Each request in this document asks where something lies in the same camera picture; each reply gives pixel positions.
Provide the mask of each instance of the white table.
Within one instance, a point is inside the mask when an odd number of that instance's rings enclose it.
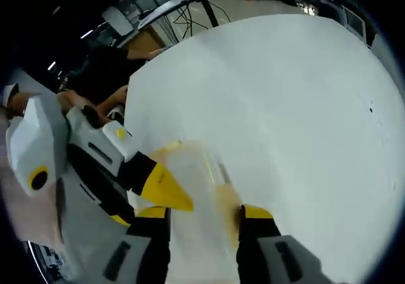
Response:
[[[197,139],[246,203],[357,283],[396,228],[405,109],[371,51],[332,20],[273,15],[202,32],[131,77],[125,125],[151,152]]]

